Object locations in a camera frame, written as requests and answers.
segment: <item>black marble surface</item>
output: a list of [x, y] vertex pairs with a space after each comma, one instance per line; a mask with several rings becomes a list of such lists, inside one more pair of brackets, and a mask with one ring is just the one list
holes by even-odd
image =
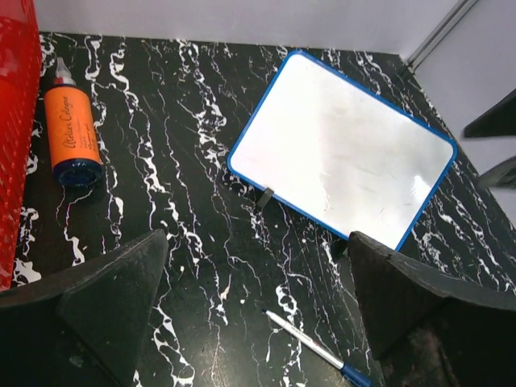
[[[338, 372], [276, 329], [288, 318], [383, 385], [334, 237], [227, 170], [227, 156], [290, 48], [43, 33], [42, 75], [64, 57], [93, 105], [104, 182], [86, 191], [52, 179], [39, 99], [14, 283], [110, 251], [149, 229], [170, 251], [135, 385], [341, 386]], [[397, 56], [308, 50], [446, 131]], [[514, 229], [478, 192], [461, 152], [402, 248], [489, 288], [516, 293]]]

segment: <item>black foam piece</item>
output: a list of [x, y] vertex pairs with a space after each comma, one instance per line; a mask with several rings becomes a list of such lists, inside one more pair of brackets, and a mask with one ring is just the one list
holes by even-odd
[[464, 128], [464, 137], [516, 135], [516, 90]]
[[132, 385], [167, 249], [154, 231], [0, 293], [0, 385]]
[[516, 297], [448, 276], [353, 232], [349, 256], [372, 357], [389, 386], [516, 378]]
[[497, 187], [516, 189], [516, 156], [482, 173], [478, 178], [478, 186], [480, 188]]

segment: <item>white pen barrel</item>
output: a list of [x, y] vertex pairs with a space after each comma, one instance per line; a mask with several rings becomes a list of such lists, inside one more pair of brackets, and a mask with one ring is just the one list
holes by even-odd
[[290, 324], [288, 321], [285, 321], [283, 318], [278, 316], [277, 314], [267, 311], [266, 314], [268, 317], [273, 320], [277, 325], [288, 331], [292, 336], [305, 344], [309, 349], [317, 353], [328, 363], [333, 365], [337, 369], [342, 369], [344, 366], [344, 362], [337, 357], [333, 356], [329, 351], [320, 347], [315, 341], [312, 340], [311, 337], [305, 335], [303, 332], [298, 330], [295, 326]]

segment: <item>blue pen cap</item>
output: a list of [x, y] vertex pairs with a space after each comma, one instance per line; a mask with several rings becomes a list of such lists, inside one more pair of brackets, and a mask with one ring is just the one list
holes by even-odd
[[345, 364], [340, 370], [340, 373], [356, 387], [369, 387], [371, 385], [371, 381], [351, 365]]
[[77, 158], [56, 164], [52, 173], [65, 187], [88, 187], [100, 180], [102, 166], [90, 159]]

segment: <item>black clip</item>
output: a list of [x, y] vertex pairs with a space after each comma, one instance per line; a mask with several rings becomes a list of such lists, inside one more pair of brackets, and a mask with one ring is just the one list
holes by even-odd
[[264, 193], [261, 195], [258, 202], [256, 202], [256, 205], [259, 208], [263, 209], [267, 205], [268, 201], [271, 200], [273, 195], [274, 195], [274, 191], [272, 189], [270, 189], [270, 188], [265, 189]]

